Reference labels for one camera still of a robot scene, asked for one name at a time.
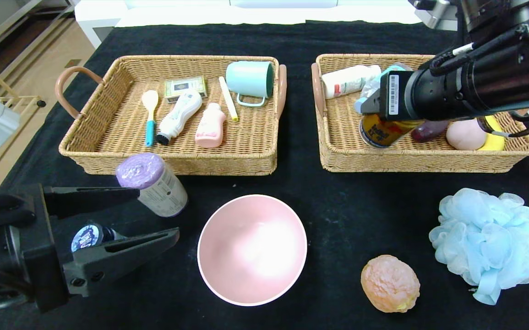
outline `plastic spoon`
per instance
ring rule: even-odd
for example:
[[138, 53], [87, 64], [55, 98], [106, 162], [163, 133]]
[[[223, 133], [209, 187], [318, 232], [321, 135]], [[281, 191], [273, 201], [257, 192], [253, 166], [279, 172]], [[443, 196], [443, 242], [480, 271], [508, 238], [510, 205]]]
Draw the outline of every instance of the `plastic spoon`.
[[147, 90], [142, 95], [142, 104], [148, 110], [148, 121], [147, 121], [147, 138], [145, 146], [151, 147], [154, 144], [154, 109], [158, 104], [158, 93], [156, 90]]

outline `mint green mug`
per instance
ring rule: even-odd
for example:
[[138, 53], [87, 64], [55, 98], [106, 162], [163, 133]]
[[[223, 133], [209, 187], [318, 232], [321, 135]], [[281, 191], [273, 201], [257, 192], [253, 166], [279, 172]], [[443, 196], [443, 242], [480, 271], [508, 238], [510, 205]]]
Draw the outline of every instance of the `mint green mug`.
[[[243, 106], [258, 107], [273, 94], [274, 71], [271, 62], [241, 60], [230, 63], [226, 69], [226, 83], [229, 90], [236, 92], [236, 101]], [[260, 103], [246, 103], [241, 96], [262, 98]]]

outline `wicker basket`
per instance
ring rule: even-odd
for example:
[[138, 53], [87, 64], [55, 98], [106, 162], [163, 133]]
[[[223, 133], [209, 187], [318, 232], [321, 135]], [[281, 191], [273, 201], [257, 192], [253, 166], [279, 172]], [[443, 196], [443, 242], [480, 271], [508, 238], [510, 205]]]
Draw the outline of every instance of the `wicker basket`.
[[[445, 134], [426, 143], [415, 142], [409, 134], [390, 148], [376, 149], [361, 139], [361, 116], [353, 109], [360, 93], [325, 100], [320, 76], [354, 65], [378, 64], [384, 70], [394, 62], [413, 69], [431, 59], [431, 55], [324, 54], [311, 65], [319, 134], [319, 156], [331, 172], [507, 172], [529, 156], [529, 136], [507, 138], [503, 151], [463, 151], [450, 146]], [[523, 130], [522, 123], [507, 113], [495, 115], [503, 131]]]
[[[219, 103], [228, 114], [218, 77], [226, 75], [235, 61], [270, 61], [275, 80], [273, 96], [264, 106], [253, 108], [235, 104], [240, 121], [224, 122], [224, 140], [218, 148], [204, 149], [195, 144], [195, 131], [201, 113], [195, 114], [168, 146], [144, 146], [147, 110], [141, 96], [150, 89], [162, 95], [164, 81], [203, 76], [208, 103]], [[83, 72], [99, 83], [81, 112], [62, 94], [63, 84], [74, 72]], [[263, 176], [277, 168], [278, 120], [287, 89], [287, 69], [275, 58], [255, 56], [123, 56], [114, 61], [101, 79], [84, 67], [70, 67], [59, 77], [55, 92], [59, 103], [75, 121], [59, 145], [63, 156], [71, 157], [91, 175], [113, 175], [127, 157], [153, 152], [163, 157], [178, 175]], [[250, 96], [247, 102], [258, 98]], [[155, 110], [157, 124], [174, 107], [162, 96]]]

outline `white bottle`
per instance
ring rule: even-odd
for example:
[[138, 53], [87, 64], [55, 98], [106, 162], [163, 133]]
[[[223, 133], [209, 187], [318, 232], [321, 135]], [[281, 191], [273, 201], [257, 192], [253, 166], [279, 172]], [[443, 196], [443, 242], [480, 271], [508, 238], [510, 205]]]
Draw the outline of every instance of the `white bottle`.
[[378, 65], [356, 65], [333, 71], [321, 76], [325, 85], [325, 98], [333, 99], [344, 94], [361, 90], [367, 81], [380, 75]]
[[187, 119], [201, 107], [201, 102], [201, 95], [196, 90], [189, 90], [179, 96], [173, 110], [160, 122], [158, 127], [160, 132], [156, 135], [156, 141], [167, 146], [171, 138], [181, 133]]

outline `white furniture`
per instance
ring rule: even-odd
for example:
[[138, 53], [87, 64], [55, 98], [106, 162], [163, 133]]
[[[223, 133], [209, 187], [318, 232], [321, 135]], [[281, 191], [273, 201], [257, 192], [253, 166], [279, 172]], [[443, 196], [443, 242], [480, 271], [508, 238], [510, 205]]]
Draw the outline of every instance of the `white furniture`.
[[113, 27], [306, 20], [420, 22], [407, 0], [81, 0], [75, 17], [96, 48]]

